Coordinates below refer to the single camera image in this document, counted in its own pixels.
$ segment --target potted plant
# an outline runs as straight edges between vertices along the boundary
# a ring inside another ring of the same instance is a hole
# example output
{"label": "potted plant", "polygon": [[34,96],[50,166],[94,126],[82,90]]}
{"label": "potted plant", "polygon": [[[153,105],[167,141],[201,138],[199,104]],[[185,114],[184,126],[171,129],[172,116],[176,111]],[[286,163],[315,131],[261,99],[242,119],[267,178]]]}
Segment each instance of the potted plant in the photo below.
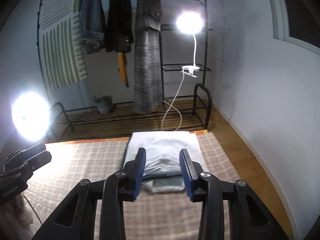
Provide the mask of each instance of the potted plant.
{"label": "potted plant", "polygon": [[114,109],[112,96],[103,96],[100,98],[93,96],[93,101],[96,103],[100,114],[110,114]]}

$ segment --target black metal rack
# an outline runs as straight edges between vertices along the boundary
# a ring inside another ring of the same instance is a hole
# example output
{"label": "black metal rack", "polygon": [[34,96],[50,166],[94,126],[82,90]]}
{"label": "black metal rack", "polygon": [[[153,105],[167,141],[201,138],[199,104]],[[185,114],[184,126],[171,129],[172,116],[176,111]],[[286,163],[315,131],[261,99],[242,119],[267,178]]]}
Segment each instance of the black metal rack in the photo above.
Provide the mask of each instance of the black metal rack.
{"label": "black metal rack", "polygon": [[[197,64],[197,66],[200,67],[200,71],[203,72],[203,81],[202,83],[198,83],[195,85],[194,88],[194,93],[193,95],[187,95],[187,96],[178,96],[177,98],[192,98],[193,99],[193,105],[192,107],[189,108],[183,108],[183,109],[178,109],[181,114],[192,114],[193,116],[196,117],[197,121],[199,122],[199,125],[194,125],[194,126],[189,126],[189,127],[183,127],[182,129],[187,130],[187,129],[195,129],[195,128],[203,128],[207,129],[208,124],[209,124],[209,119],[210,119],[210,114],[211,114],[211,109],[212,109],[212,97],[209,92],[209,90],[205,87],[205,76],[206,76],[206,71],[211,71],[210,68],[208,68],[207,65],[207,54],[208,54],[208,32],[212,31],[212,29],[208,28],[208,11],[207,11],[207,0],[204,0],[204,3],[201,3],[204,6],[204,15],[205,15],[205,27],[202,29],[203,32],[205,32],[205,53],[204,53],[204,64]],[[40,9],[42,5],[42,0],[40,1],[40,6],[39,6],[39,12],[38,12],[38,17],[40,15]],[[161,28],[162,31],[175,31],[177,28],[174,25],[162,25]],[[181,71],[181,66],[186,65],[186,64],[163,64],[162,61],[162,38],[161,38],[161,31],[159,32],[159,40],[160,40],[160,60],[161,60],[161,76],[162,76],[162,87],[163,87],[163,95],[164,95],[164,84],[163,84],[163,72],[166,71]],[[41,59],[40,59],[40,50],[39,50],[39,43],[37,43],[38,46],[38,55],[39,55],[39,62],[40,62],[40,67],[41,67],[41,72],[43,73],[42,65],[41,65]],[[202,98],[199,97],[197,91],[198,88],[203,90],[206,95],[207,95],[207,103],[204,102]],[[163,100],[170,100],[173,99],[173,97],[164,97]],[[123,105],[123,104],[131,104],[133,103],[132,101],[130,102],[122,102],[122,103],[117,103],[115,104],[116,106]],[[77,140],[77,139],[97,139],[97,138],[105,138],[105,137],[120,137],[120,136],[129,136],[130,134],[128,133],[120,133],[120,134],[113,134],[113,135],[101,135],[101,136],[86,136],[86,137],[81,137],[81,138],[66,138],[65,133],[67,132],[68,129],[71,129],[72,131],[76,126],[80,125],[89,125],[89,124],[98,124],[98,123],[105,123],[105,122],[118,122],[118,121],[127,121],[127,120],[134,120],[134,119],[145,119],[145,118],[153,118],[153,117],[162,117],[164,116],[166,109],[165,105],[163,103],[162,109],[160,111],[155,111],[151,114],[147,115],[141,115],[137,113],[133,114],[122,114],[122,115],[112,115],[112,116],[104,116],[104,117],[99,117],[99,118],[93,118],[93,119],[84,119],[84,120],[71,120],[70,117],[68,116],[68,113],[76,112],[76,111],[85,111],[85,110],[94,110],[96,109],[96,106],[92,107],[84,107],[84,108],[78,108],[78,109],[71,109],[71,110],[65,110],[64,106],[61,103],[55,103],[52,105],[52,110],[59,106],[61,108],[60,114],[56,117],[56,119],[53,121],[50,131],[52,135],[54,136],[56,141],[63,141],[63,140]],[[203,121],[196,110],[198,109],[206,109],[206,115],[205,115],[205,120]],[[178,113],[176,110],[170,110],[169,111],[170,115],[177,115]],[[59,118],[61,115],[64,115],[65,121],[59,122]],[[61,136],[58,136],[56,132],[54,131],[54,125],[57,124],[65,124],[66,127],[62,132]]]}

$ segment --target lamp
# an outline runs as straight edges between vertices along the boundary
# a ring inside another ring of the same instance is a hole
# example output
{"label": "lamp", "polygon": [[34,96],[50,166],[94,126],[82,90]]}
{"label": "lamp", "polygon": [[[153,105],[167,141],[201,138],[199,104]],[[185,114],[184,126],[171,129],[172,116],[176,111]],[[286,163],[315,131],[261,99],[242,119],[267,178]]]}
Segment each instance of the lamp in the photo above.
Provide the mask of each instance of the lamp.
{"label": "lamp", "polygon": [[49,106],[36,93],[22,94],[12,106],[12,120],[23,137],[37,141],[45,135],[49,127]]}
{"label": "lamp", "polygon": [[193,65],[186,65],[182,66],[182,72],[184,70],[188,70],[189,73],[186,73],[189,76],[197,77],[193,74],[194,71],[198,71],[200,68],[196,66],[196,47],[197,47],[197,41],[195,33],[198,33],[201,31],[203,26],[202,19],[199,14],[195,12],[185,12],[179,18],[177,19],[177,27],[178,29],[187,34],[192,34],[194,42],[195,42],[195,48],[193,52]]}

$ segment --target yellow cloth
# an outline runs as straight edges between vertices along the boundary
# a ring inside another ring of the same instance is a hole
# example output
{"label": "yellow cloth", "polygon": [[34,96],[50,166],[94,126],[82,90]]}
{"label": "yellow cloth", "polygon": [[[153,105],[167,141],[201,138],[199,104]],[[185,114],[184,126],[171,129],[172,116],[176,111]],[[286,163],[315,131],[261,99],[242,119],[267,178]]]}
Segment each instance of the yellow cloth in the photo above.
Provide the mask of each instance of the yellow cloth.
{"label": "yellow cloth", "polygon": [[121,81],[125,84],[126,87],[129,87],[128,77],[127,77],[127,58],[124,52],[118,52],[118,64],[119,64],[119,75]]}

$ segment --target cable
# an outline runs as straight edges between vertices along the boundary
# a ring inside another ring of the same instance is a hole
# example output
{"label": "cable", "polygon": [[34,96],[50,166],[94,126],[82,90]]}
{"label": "cable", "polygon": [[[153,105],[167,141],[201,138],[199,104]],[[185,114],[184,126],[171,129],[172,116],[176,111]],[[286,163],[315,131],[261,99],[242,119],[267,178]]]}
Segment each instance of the cable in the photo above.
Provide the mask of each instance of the cable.
{"label": "cable", "polygon": [[162,118],[161,126],[160,126],[160,131],[162,131],[162,126],[163,126],[164,119],[165,119],[165,117],[167,116],[167,113],[170,111],[171,107],[174,108],[175,110],[177,110],[177,112],[178,112],[179,115],[180,115],[180,124],[179,124],[179,127],[178,127],[176,130],[178,130],[178,129],[180,128],[181,124],[182,124],[182,115],[181,115],[181,113],[178,111],[178,109],[173,106],[173,103],[174,103],[174,101],[176,100],[176,97],[177,97],[178,94],[179,94],[179,91],[180,91],[180,88],[181,88],[181,86],[182,86],[183,80],[184,80],[184,69],[182,69],[182,80],[181,80],[181,82],[180,82],[180,86],[179,86],[179,88],[178,88],[178,91],[177,91],[176,95],[174,96],[174,98],[173,98],[173,100],[172,100],[172,103],[171,103],[171,105],[169,106],[168,110],[165,112],[164,117]]}
{"label": "cable", "polygon": [[26,199],[26,201],[29,203],[30,207],[32,208],[33,212],[36,214],[36,216],[37,216],[37,218],[39,219],[40,224],[41,224],[41,226],[42,226],[42,222],[41,222],[41,220],[40,220],[40,218],[39,218],[39,216],[38,216],[37,212],[35,211],[35,209],[33,208],[33,206],[30,204],[29,200],[27,199],[27,197],[26,197],[25,195],[24,195],[24,198],[25,198],[25,199]]}
{"label": "cable", "polygon": [[195,41],[195,49],[193,51],[193,65],[196,65],[196,49],[197,49],[197,41],[196,41],[196,36],[192,34],[193,40]]}

